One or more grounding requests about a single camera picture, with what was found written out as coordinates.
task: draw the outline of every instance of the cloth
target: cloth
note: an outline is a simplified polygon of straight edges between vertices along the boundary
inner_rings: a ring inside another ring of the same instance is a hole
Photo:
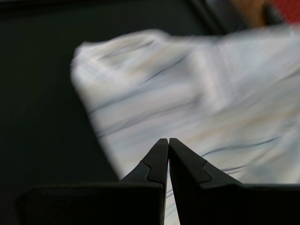
[[[175,137],[243,183],[300,181],[297,27],[224,37],[146,30],[75,51],[71,80],[106,154],[128,174]],[[165,224],[179,224],[170,176]]]

